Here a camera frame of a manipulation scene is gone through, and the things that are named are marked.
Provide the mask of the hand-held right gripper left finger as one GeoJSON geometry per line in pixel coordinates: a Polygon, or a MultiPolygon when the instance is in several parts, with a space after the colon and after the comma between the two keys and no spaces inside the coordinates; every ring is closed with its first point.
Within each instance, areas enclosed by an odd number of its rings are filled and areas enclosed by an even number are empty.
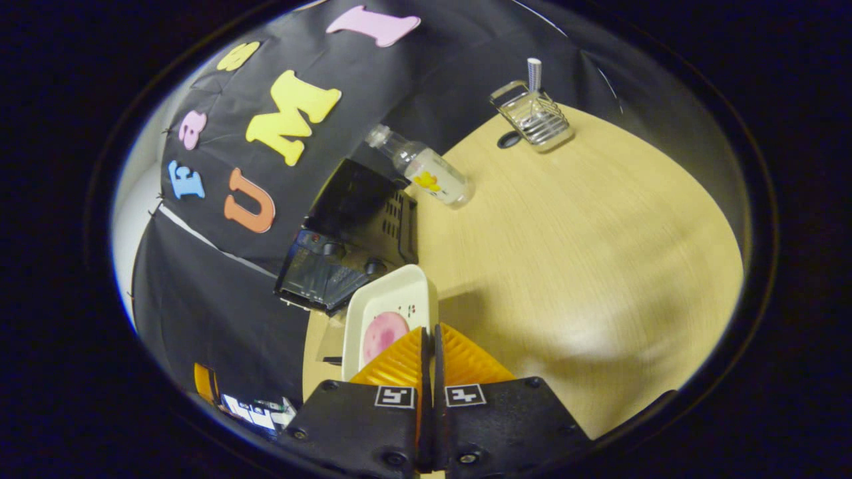
{"type": "Polygon", "coordinates": [[[431,342],[423,327],[352,379],[325,380],[281,434],[286,451],[353,478],[416,478],[431,469],[431,342]]]}

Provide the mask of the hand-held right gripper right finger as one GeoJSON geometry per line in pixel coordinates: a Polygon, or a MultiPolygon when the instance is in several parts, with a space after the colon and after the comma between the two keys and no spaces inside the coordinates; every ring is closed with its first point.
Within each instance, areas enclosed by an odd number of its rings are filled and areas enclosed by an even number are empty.
{"type": "Polygon", "coordinates": [[[529,478],[593,445],[543,378],[517,378],[445,323],[435,328],[433,419],[433,467],[447,478],[529,478]]]}

